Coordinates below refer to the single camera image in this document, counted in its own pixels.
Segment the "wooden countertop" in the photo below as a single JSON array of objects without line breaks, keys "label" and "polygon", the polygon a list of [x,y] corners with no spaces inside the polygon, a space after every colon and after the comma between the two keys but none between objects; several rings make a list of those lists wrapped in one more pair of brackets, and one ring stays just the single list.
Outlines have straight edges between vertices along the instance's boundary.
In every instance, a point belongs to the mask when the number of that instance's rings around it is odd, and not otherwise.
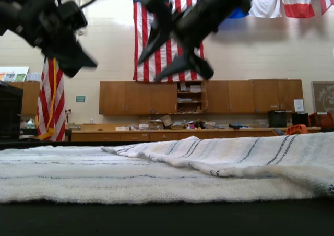
[{"label": "wooden countertop", "polygon": [[[282,131],[286,131],[288,128],[280,128]],[[72,131],[73,134],[103,134],[103,133],[203,133],[203,132],[268,132],[273,128],[252,128],[252,129],[206,129],[206,130],[149,130],[149,131],[115,131],[115,130],[103,130],[103,131]],[[321,128],[308,128],[309,131],[320,131]]]}]

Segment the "framed picture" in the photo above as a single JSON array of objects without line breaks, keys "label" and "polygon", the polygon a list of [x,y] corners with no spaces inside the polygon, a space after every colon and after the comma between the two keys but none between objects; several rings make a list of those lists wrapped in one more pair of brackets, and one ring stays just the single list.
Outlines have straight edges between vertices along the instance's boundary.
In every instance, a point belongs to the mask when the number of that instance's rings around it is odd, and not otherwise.
[{"label": "framed picture", "polygon": [[313,104],[316,112],[330,112],[334,115],[334,82],[312,82]]}]

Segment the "striped towel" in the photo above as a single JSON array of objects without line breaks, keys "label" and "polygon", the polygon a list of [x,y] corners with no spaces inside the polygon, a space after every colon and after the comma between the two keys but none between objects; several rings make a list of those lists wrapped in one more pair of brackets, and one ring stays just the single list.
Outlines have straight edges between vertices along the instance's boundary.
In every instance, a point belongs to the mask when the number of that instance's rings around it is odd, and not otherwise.
[{"label": "striped towel", "polygon": [[303,187],[316,196],[334,198],[334,133],[307,135],[206,139],[196,137],[169,144],[153,143],[145,146],[102,148],[130,158],[147,158],[178,168],[190,168],[226,180],[257,182],[272,180],[258,190],[258,199],[267,199],[266,189],[281,181],[281,188],[291,191]]},{"label": "striped towel", "polygon": [[0,151],[0,202],[144,204],[334,197],[333,133]]}]

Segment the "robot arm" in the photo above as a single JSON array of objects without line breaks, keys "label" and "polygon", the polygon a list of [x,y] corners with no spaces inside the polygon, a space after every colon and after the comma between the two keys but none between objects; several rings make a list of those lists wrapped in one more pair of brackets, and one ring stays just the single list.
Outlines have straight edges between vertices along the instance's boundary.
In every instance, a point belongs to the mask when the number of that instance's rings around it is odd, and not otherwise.
[{"label": "robot arm", "polygon": [[84,66],[97,67],[74,35],[87,26],[87,20],[75,2],[57,0],[56,5],[55,1],[0,0],[0,36],[14,32],[45,56],[56,58],[63,72],[74,77]]},{"label": "robot arm", "polygon": [[168,7],[164,0],[140,1],[156,18],[138,63],[147,60],[169,38],[175,39],[184,51],[156,77],[156,81],[159,81],[187,70],[193,70],[204,79],[210,79],[213,69],[207,61],[195,55],[194,49],[199,48],[201,41],[210,33],[217,32],[219,24],[237,7],[248,12],[252,0],[200,0],[193,8],[175,13],[172,13],[171,7]]}]

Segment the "american flag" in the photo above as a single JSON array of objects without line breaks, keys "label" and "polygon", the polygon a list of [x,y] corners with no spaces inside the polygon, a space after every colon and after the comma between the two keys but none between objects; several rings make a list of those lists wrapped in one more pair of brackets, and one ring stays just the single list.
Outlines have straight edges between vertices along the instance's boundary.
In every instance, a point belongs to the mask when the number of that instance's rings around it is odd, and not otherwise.
[{"label": "american flag", "polygon": [[[197,3],[197,0],[170,0],[173,3],[173,11],[185,10]],[[135,73],[134,81],[153,82],[156,75],[164,70],[169,65],[175,55],[182,54],[181,47],[175,40],[168,40],[149,60],[141,65],[138,65],[137,61],[140,57],[143,48],[146,46],[149,34],[150,23],[153,21],[154,16],[147,12],[147,10],[141,5],[139,0],[134,0],[134,21],[135,21]],[[198,55],[204,58],[203,44],[200,49],[196,51]],[[200,80],[201,77],[195,72],[179,73],[162,81],[168,82],[184,82],[192,80]]]},{"label": "american flag", "polygon": [[56,59],[46,58],[37,102],[37,127],[41,140],[65,140],[65,91],[63,72]]}]

